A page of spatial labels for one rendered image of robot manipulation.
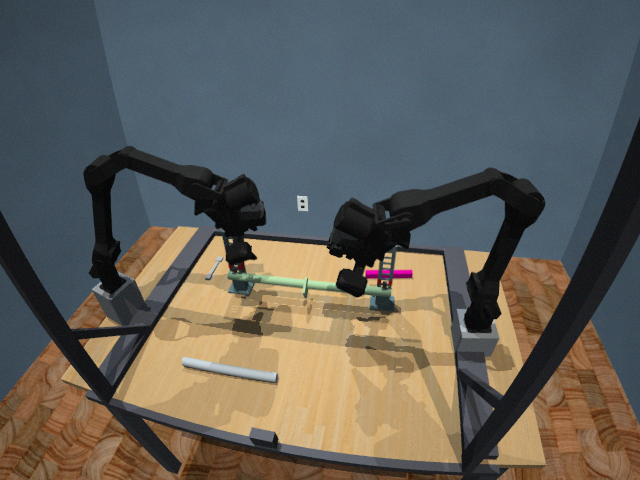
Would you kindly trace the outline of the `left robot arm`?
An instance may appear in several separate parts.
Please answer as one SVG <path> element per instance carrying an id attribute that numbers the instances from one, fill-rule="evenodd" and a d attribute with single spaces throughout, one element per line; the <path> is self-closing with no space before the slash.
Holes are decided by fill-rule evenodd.
<path id="1" fill-rule="evenodd" d="M 116 173 L 125 168 L 171 184 L 181 194 L 195 200 L 195 216 L 205 213 L 215 223 L 223 223 L 232 210 L 239 209 L 236 219 L 243 232 L 248 231 L 248 227 L 266 224 L 264 202 L 259 198 L 255 183 L 245 174 L 228 182 L 208 168 L 178 165 L 133 146 L 126 146 L 120 151 L 99 156 L 83 173 L 86 188 L 92 195 L 96 239 L 89 274 L 92 278 L 99 278 L 102 283 L 99 288 L 109 294 L 126 282 L 118 276 L 114 265 L 121 249 L 120 241 L 112 235 L 111 218 L 111 189 Z M 216 184 L 214 190 L 210 189 Z"/>

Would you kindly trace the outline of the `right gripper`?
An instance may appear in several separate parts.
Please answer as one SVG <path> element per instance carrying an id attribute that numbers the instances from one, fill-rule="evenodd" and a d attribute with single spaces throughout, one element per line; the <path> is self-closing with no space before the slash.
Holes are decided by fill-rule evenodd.
<path id="1" fill-rule="evenodd" d="M 355 265 L 353 270 L 343 268 L 339 271 L 336 287 L 356 298 L 364 295 L 368 280 L 363 276 L 365 267 L 374 267 L 375 260 L 384 260 L 383 255 L 373 253 L 366 244 L 366 239 L 359 240 L 359 251 L 353 258 Z M 361 267 L 362 266 L 362 267 Z M 361 269 L 361 270 L 360 270 Z M 359 273 L 360 272 L 360 273 Z"/>

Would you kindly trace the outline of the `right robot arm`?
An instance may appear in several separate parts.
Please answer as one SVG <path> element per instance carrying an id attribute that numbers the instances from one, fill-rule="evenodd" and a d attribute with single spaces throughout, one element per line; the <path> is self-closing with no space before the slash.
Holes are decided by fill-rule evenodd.
<path id="1" fill-rule="evenodd" d="M 352 197 L 335 217 L 327 249 L 330 255 L 346 255 L 349 260 L 359 251 L 359 240 L 365 238 L 368 248 L 378 255 L 396 245 L 408 249 L 410 231 L 434 215 L 492 195 L 505 201 L 505 219 L 483 269 L 471 272 L 466 282 L 472 299 L 464 314 L 469 333 L 491 333 L 493 320 L 502 314 L 497 303 L 500 279 L 524 230 L 536 222 L 545 207 L 544 197 L 529 180 L 487 168 L 432 189 L 399 191 L 374 203 L 373 209 Z M 385 211 L 390 218 L 386 219 Z"/>

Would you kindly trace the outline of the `magenta rectangular block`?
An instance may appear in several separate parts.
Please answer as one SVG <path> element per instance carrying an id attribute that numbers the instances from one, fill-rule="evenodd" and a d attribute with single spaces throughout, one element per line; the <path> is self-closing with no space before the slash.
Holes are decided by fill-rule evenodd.
<path id="1" fill-rule="evenodd" d="M 390 273 L 390 270 L 382 270 L 382 273 Z M 394 270 L 393 278 L 412 278 L 412 270 Z M 377 278 L 378 270 L 366 270 L 366 278 Z M 389 278 L 388 275 L 382 275 L 382 278 Z"/>

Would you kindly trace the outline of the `grey wrench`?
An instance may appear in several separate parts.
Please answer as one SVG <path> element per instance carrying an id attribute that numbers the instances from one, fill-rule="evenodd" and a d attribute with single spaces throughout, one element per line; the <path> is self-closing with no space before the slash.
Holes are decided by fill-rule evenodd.
<path id="1" fill-rule="evenodd" d="M 213 268 L 211 269 L 210 273 L 209 273 L 209 274 L 207 274 L 207 275 L 206 275 L 206 277 L 205 277 L 205 279 L 206 279 L 206 280 L 211 280 L 211 278 L 212 278 L 212 274 L 213 274 L 214 270 L 215 270 L 215 269 L 216 269 L 216 267 L 218 266 L 219 262 L 222 262 L 222 260 L 223 260 L 223 257 L 217 257 L 217 259 L 215 260 L 215 261 L 216 261 L 215 265 L 214 265 L 214 266 L 213 266 Z"/>

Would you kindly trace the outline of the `pale green cylinder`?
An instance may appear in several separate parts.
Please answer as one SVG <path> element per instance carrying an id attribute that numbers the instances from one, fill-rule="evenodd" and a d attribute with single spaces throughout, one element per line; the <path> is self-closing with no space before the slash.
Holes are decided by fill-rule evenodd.
<path id="1" fill-rule="evenodd" d="M 237 269 L 238 269 L 238 266 L 234 266 L 233 271 L 228 272 L 227 278 L 229 280 L 277 285 L 277 286 L 285 286 L 285 287 L 294 287 L 294 288 L 303 288 L 302 293 L 304 295 L 304 298 L 307 298 L 308 289 L 346 293 L 337 289 L 335 285 L 336 283 L 332 283 L 332 282 L 312 281 L 312 280 L 308 280 L 307 277 L 305 277 L 305 280 L 303 280 L 303 279 L 293 279 L 293 278 L 241 273 L 241 272 L 237 272 Z M 392 293 L 392 288 L 387 288 L 387 282 L 383 281 L 382 287 L 366 286 L 364 295 L 391 297 L 391 293 Z"/>

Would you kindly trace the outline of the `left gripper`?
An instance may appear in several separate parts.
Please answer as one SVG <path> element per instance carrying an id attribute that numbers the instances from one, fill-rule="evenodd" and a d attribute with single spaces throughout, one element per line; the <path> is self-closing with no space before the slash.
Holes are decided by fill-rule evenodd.
<path id="1" fill-rule="evenodd" d="M 238 210 L 232 210 L 230 217 L 223 223 L 215 223 L 215 228 L 222 228 L 226 237 L 234 237 L 234 244 L 227 246 L 226 259 L 230 265 L 241 263 L 247 260 L 257 260 L 256 255 L 252 252 L 252 245 L 244 242 L 244 232 L 237 223 L 236 215 Z"/>

